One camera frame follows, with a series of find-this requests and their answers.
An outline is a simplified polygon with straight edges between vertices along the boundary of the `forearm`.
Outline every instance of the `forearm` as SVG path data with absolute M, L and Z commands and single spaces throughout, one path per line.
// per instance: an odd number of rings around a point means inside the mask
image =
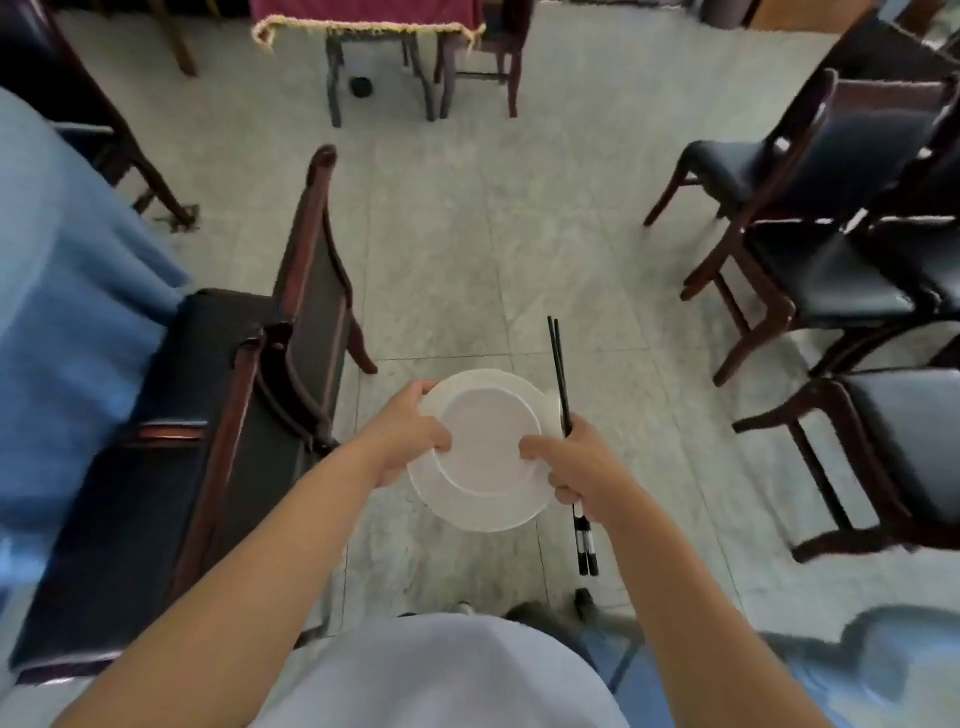
M 677 525 L 635 484 L 625 491 L 608 530 L 677 725 L 829 726 Z
M 252 721 L 379 476 L 354 443 L 327 457 L 56 725 L 234 728 Z

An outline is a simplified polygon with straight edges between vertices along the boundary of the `tiled floor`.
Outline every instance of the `tiled floor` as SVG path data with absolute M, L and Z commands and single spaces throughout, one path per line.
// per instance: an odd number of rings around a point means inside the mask
M 764 135 L 832 38 L 719 32 L 678 12 L 543 5 L 518 119 L 507 118 L 503 87 L 463 80 L 451 118 L 428 124 L 399 47 L 384 44 L 368 52 L 374 96 L 342 93 L 344 128 L 333 130 L 316 36 L 282 32 L 271 55 L 244 23 L 184 21 L 201 74 L 186 80 L 148 17 L 71 14 L 63 25 L 173 188 L 202 205 L 201 229 L 174 239 L 199 285 L 272 287 L 307 161 L 321 144 L 337 145 L 333 229 L 380 363 L 376 377 L 348 365 L 342 438 L 412 377 L 487 366 L 549 384 L 553 314 L 564 323 L 573 407 L 758 629 L 835 639 L 881 603 L 960 609 L 960 556 L 792 561 L 786 540 L 828 528 L 827 509 L 785 432 L 736 437 L 730 424 L 796 391 L 804 356 L 823 337 L 771 346 L 715 389 L 710 374 L 735 339 L 732 322 L 713 289 L 692 303 L 678 294 L 721 233 L 716 205 L 682 190 L 652 230 L 640 225 L 687 142 Z M 421 47 L 432 62 L 432 38 Z M 948 335 L 925 332 L 879 359 L 923 361 Z M 854 522 L 869 523 L 828 426 L 813 419 L 808 429 Z M 576 575 L 572 536 L 561 508 L 508 533 L 462 533 L 403 482 L 374 495 L 350 542 L 333 627 L 461 599 L 493 613 L 530 598 L 565 608 L 587 582 Z M 588 585 L 601 605 L 629 610 L 602 535 L 599 547 L 603 574 Z M 0 723 L 16 715 L 17 728 L 44 725 L 49 699 L 14 691 Z

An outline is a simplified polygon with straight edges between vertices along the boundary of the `stacked plates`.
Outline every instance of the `stacked plates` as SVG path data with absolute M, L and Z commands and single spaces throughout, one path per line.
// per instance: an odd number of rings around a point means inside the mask
M 563 437 L 560 397 L 497 369 L 462 372 L 420 401 L 453 436 L 450 452 L 431 450 L 409 466 L 431 511 L 466 531 L 505 531 L 533 519 L 553 499 L 542 461 L 520 458 L 528 434 Z

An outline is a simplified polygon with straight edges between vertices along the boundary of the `gold fringe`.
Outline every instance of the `gold fringe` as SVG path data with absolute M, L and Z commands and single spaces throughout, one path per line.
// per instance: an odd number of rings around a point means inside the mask
M 481 25 L 472 31 L 463 23 L 441 23 L 437 25 L 409 25 L 405 23 L 342 23 L 337 20 L 301 20 L 286 15 L 267 15 L 253 26 L 253 40 L 264 48 L 272 49 L 276 38 L 276 27 L 304 28 L 308 31 L 373 31 L 374 33 L 419 33 L 434 31 L 436 33 L 460 33 L 469 41 L 472 49 L 480 37 L 487 30 Z

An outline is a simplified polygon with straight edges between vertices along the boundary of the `small black object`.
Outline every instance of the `small black object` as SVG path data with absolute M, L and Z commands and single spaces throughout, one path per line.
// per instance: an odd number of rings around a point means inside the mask
M 365 76 L 353 76 L 350 79 L 350 93 L 358 99 L 373 96 L 373 83 Z

